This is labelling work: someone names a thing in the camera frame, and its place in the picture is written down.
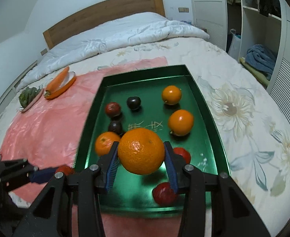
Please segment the green leafy vegetable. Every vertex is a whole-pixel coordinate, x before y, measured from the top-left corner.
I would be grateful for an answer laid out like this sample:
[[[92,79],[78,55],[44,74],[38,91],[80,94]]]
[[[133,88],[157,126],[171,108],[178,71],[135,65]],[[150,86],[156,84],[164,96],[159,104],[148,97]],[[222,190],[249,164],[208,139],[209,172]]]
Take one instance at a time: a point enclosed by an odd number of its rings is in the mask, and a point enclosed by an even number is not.
[[[25,109],[40,93],[41,89],[36,87],[26,87],[19,95],[19,102],[21,107]]]

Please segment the floral bed sheet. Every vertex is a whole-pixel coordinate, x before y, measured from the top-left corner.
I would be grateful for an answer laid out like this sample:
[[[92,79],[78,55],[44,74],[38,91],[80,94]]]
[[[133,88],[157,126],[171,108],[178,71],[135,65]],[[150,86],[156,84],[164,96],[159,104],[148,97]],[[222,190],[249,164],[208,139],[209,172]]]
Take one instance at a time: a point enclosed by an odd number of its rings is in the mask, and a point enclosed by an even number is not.
[[[156,57],[165,57],[166,66],[188,67],[216,123],[233,179],[270,234],[280,234],[290,221],[290,124],[254,76],[225,51],[201,38],[172,38],[115,49],[68,66],[78,76]],[[47,85],[60,71],[31,84]],[[0,115],[0,149],[18,109],[14,97]]]

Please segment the green tray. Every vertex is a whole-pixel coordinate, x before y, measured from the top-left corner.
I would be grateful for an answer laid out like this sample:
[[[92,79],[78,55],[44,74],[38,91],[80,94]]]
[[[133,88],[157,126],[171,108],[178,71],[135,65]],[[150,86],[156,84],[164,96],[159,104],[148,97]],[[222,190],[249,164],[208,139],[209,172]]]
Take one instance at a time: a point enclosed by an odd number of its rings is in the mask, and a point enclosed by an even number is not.
[[[182,98],[176,105],[167,105],[162,100],[162,91],[170,85],[177,86],[182,92]],[[127,106],[127,99],[132,96],[141,99],[141,107],[137,110]],[[99,159],[94,142],[108,130],[111,120],[105,113],[105,106],[109,102],[121,105],[124,132],[146,128],[163,141],[170,142],[172,147],[187,150],[191,154],[191,163],[203,172],[229,172],[216,124],[193,75],[185,65],[136,70],[103,78],[79,141],[74,162],[76,171],[84,170]],[[170,115],[178,109],[187,110],[194,116],[194,126],[187,136],[176,137],[168,127]],[[152,190],[167,180],[165,166],[147,176],[129,173],[119,166],[113,187],[99,197],[101,211],[144,218],[175,216],[182,211],[183,196],[171,207],[159,206],[152,197]]]

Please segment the white shopping bag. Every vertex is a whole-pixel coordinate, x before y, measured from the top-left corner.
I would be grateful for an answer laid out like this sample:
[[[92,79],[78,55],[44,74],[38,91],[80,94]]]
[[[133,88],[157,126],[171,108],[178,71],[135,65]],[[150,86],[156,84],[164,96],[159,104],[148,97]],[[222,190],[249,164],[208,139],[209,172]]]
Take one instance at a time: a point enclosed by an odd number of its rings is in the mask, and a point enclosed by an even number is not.
[[[238,61],[240,53],[241,35],[236,33],[235,29],[230,30],[232,41],[229,47],[228,55]]]

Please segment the pink plastic sheet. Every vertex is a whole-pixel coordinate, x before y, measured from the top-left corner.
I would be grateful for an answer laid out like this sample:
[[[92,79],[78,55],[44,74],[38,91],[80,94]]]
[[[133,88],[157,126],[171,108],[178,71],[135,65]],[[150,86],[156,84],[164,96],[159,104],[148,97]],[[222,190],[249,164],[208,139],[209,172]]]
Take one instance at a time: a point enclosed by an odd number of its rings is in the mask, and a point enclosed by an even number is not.
[[[165,57],[143,59],[77,76],[75,83],[58,98],[40,98],[25,113],[18,113],[4,137],[3,160],[27,158],[40,168],[72,166],[88,110],[104,76],[168,65]],[[13,193],[33,202],[44,184],[27,184]],[[106,236],[177,236],[180,217],[163,219],[123,218],[103,214]]]

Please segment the white plate with greens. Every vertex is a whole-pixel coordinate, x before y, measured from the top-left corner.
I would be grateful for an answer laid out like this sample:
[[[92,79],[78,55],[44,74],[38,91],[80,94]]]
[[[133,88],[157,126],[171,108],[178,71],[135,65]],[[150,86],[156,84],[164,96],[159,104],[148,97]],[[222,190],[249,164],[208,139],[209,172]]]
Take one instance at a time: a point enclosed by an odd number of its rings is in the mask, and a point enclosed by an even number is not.
[[[27,112],[29,109],[31,109],[35,104],[36,104],[36,102],[38,102],[38,100],[42,97],[42,95],[43,95],[43,92],[44,92],[44,88],[41,88],[41,91],[40,91],[40,93],[35,97],[35,99],[25,108],[25,109],[23,109],[21,106],[20,106],[20,109],[19,109],[19,111],[21,112],[21,113],[25,113],[25,112]]]

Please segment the dark plum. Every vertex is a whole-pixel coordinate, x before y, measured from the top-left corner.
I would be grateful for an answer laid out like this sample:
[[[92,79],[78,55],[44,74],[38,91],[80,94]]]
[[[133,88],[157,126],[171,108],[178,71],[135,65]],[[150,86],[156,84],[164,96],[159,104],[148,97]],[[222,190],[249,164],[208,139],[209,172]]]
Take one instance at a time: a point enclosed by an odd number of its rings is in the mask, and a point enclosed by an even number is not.
[[[113,132],[117,135],[121,135],[123,133],[122,124],[120,121],[111,121],[108,126],[108,131]]]
[[[132,96],[127,99],[127,106],[131,110],[137,110],[141,107],[141,99],[137,96]]]

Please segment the white wardrobe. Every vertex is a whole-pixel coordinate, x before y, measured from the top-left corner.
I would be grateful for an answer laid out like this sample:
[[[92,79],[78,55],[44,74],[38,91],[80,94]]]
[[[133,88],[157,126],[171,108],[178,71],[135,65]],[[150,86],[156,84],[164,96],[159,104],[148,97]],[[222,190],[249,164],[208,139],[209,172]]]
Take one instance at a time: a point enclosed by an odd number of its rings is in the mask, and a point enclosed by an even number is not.
[[[261,15],[256,8],[240,4],[241,44],[239,58],[246,57],[247,50],[262,44],[277,54],[275,68],[267,85],[282,113],[290,123],[290,6],[286,0],[279,0],[281,17]],[[227,36],[235,28],[233,20],[237,15],[227,0],[191,0],[194,25],[204,28],[211,43],[226,49]]]

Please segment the orange white plate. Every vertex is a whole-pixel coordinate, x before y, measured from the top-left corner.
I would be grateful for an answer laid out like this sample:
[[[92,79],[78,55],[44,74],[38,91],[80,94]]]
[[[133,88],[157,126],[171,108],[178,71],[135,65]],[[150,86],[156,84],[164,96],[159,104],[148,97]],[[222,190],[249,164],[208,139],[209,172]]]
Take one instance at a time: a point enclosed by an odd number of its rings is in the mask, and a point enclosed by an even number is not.
[[[47,100],[53,100],[62,95],[64,92],[66,92],[76,81],[76,74],[75,72],[71,71],[67,73],[67,76],[61,83],[61,85],[50,95],[45,94],[44,97]]]

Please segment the blue towel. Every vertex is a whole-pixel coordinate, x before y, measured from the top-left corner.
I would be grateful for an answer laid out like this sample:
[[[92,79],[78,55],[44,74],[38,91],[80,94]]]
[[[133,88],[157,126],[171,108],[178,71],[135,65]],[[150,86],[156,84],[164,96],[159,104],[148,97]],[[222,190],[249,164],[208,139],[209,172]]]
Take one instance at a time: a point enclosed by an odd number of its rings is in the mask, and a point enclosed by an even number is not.
[[[251,46],[246,53],[245,61],[260,71],[270,80],[275,68],[277,54],[262,44]]]

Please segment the white radiator cabinet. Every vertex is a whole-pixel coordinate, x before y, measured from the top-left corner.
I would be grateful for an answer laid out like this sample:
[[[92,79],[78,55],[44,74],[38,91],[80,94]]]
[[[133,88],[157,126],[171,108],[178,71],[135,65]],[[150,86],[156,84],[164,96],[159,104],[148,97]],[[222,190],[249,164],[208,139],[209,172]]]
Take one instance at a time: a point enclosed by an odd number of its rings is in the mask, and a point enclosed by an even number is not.
[[[27,69],[25,69],[18,77],[15,79],[12,84],[6,89],[6,91],[0,97],[0,115],[4,111],[4,109],[8,106],[8,104],[12,101],[12,99],[17,94],[17,86],[21,82],[21,80],[26,76],[26,74],[32,70],[38,62],[35,60]]]

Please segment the carrot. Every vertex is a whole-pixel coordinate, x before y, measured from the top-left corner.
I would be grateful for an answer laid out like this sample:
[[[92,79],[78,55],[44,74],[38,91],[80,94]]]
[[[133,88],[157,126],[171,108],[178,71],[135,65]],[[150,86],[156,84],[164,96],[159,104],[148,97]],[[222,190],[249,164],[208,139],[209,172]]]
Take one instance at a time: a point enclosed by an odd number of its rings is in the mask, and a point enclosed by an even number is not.
[[[49,95],[51,95],[52,93],[54,93],[56,90],[58,90],[58,88],[60,87],[60,85],[62,84],[62,82],[64,81],[64,79],[66,78],[67,74],[69,71],[69,66],[65,67],[63,69],[62,72],[60,72],[47,86],[45,89],[45,93],[44,96],[47,97]]]

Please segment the white duvet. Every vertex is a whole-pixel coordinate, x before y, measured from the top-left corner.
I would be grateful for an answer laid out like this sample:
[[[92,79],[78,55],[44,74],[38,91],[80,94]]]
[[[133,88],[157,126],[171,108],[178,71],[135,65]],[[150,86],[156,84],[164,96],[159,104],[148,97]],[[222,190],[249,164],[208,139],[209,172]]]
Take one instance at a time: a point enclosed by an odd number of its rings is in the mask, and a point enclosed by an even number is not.
[[[164,39],[194,37],[209,40],[209,34],[193,25],[154,13],[142,12],[105,22],[59,43],[29,71],[17,86],[27,85],[72,63],[115,49]]]

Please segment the orange tangerine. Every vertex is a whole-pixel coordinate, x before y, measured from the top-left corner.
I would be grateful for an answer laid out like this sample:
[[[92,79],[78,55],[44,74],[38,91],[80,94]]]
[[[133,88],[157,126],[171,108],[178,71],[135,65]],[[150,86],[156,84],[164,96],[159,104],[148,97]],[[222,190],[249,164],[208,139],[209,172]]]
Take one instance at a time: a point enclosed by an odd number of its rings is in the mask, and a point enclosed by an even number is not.
[[[176,136],[187,135],[194,126],[194,116],[187,110],[177,110],[168,119],[168,127]]]
[[[155,132],[146,128],[129,130],[119,142],[118,158],[130,173],[152,174],[163,164],[165,158],[163,141]]]
[[[182,98],[181,89],[177,86],[170,85],[162,91],[162,100],[167,105],[176,105]]]
[[[119,142],[121,137],[114,132],[104,132],[96,138],[94,142],[94,150],[98,156],[103,156],[109,153],[112,144]]]

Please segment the wooden headboard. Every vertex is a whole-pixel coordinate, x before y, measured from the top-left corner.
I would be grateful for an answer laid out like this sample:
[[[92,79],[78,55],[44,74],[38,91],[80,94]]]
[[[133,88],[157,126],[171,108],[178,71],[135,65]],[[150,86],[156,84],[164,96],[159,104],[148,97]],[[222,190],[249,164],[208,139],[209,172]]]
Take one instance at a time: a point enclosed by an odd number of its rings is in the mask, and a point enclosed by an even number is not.
[[[49,49],[105,22],[136,13],[154,12],[165,16],[163,0],[106,0],[82,9],[43,32]]]

